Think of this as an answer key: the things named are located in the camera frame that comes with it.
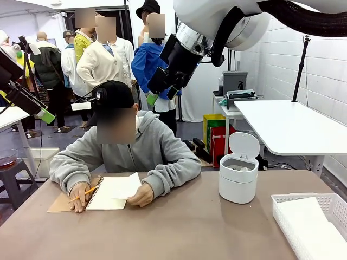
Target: table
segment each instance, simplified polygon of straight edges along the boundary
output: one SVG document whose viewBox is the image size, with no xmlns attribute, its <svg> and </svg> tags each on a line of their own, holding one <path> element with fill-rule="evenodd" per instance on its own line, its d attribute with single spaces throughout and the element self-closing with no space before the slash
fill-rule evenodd
<svg viewBox="0 0 347 260">
<path fill-rule="evenodd" d="M 20 133 L 23 148 L 29 161 L 29 168 L 31 170 L 32 175 L 34 176 L 37 169 L 35 167 L 34 157 L 28 144 L 27 136 L 25 135 L 24 128 L 21 122 L 22 119 L 27 118 L 28 116 L 29 114 L 24 110 L 20 109 L 19 107 L 9 107 L 3 114 L 0 115 L 0 129 L 4 127 L 9 127 L 13 124 L 18 125 L 18 131 Z M 38 174 L 36 175 L 35 180 L 41 180 Z"/>
<path fill-rule="evenodd" d="M 228 154 L 228 147 L 229 147 L 229 127 L 230 127 L 230 119 L 233 119 L 233 127 L 236 129 L 236 121 L 243 120 L 243 115 L 241 112 L 230 112 L 228 111 L 227 107 L 222 107 L 219 102 L 222 101 L 222 97 L 217 97 L 214 94 L 212 94 L 212 113 L 215 113 L 215 102 L 218 104 L 218 106 L 222 109 L 222 114 L 226 117 L 226 143 L 224 146 L 224 154 Z"/>
<path fill-rule="evenodd" d="M 347 127 L 289 100 L 237 101 L 270 152 L 307 156 L 320 177 L 325 155 L 347 154 Z"/>
<path fill-rule="evenodd" d="M 0 227 L 1 259 L 295 260 L 271 195 L 333 193 L 309 171 L 259 172 L 247 205 L 221 198 L 218 184 L 217 172 L 202 172 L 143 209 L 75 214 L 46 212 L 61 192 L 47 181 Z"/>
</svg>

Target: perforated basket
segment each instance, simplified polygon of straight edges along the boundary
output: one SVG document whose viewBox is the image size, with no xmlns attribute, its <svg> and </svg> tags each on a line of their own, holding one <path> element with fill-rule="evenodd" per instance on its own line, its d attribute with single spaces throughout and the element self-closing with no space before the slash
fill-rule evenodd
<svg viewBox="0 0 347 260">
<path fill-rule="evenodd" d="M 278 204 L 304 198 L 317 198 L 320 208 L 329 222 L 334 224 L 347 241 L 347 203 L 337 194 L 291 193 L 287 195 L 272 195 L 272 215 L 287 238 L 299 260 L 312 260 L 312 256 L 303 246 L 300 237 L 292 230 L 291 225 L 278 209 Z"/>
</svg>

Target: container with open lid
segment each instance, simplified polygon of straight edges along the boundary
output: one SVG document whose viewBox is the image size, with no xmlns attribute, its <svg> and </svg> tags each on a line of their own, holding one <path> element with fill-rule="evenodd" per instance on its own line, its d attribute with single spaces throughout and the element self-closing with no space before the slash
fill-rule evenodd
<svg viewBox="0 0 347 260">
<path fill-rule="evenodd" d="M 255 157 L 260 145 L 253 135 L 238 132 L 230 136 L 229 146 L 233 153 L 220 161 L 219 193 L 231 202 L 246 204 L 255 196 L 259 166 Z"/>
</svg>

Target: pencil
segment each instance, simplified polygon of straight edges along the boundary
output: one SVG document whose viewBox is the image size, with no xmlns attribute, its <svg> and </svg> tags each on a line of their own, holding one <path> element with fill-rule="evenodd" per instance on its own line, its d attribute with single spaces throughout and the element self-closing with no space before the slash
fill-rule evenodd
<svg viewBox="0 0 347 260">
<path fill-rule="evenodd" d="M 86 192 L 85 192 L 85 195 L 87 195 L 88 193 L 94 191 L 94 190 L 95 190 L 96 188 L 98 188 L 98 187 L 99 187 L 99 185 L 97 185 L 97 186 L 95 186 L 94 188 L 91 188 L 90 190 L 86 191 Z M 74 202 L 75 200 L 78 200 L 79 198 L 80 198 L 80 197 L 76 197 L 76 198 L 70 200 L 68 203 Z"/>
</svg>

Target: stool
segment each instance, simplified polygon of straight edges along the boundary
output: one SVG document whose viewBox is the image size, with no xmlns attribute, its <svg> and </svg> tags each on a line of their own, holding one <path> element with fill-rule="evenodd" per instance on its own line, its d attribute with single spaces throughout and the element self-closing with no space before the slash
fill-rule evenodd
<svg viewBox="0 0 347 260">
<path fill-rule="evenodd" d="M 16 174 L 23 170 L 27 172 L 30 179 L 17 180 Z M 9 196 L 9 198 L 0 198 L 0 203 L 12 203 L 15 210 L 30 197 L 30 193 L 34 193 L 38 189 L 33 175 L 22 159 L 17 159 L 16 163 L 8 168 L 0 168 L 0 180 L 3 182 L 3 186 L 0 187 L 0 193 L 6 190 Z M 30 184 L 30 186 L 26 190 L 21 191 L 19 184 Z"/>
</svg>

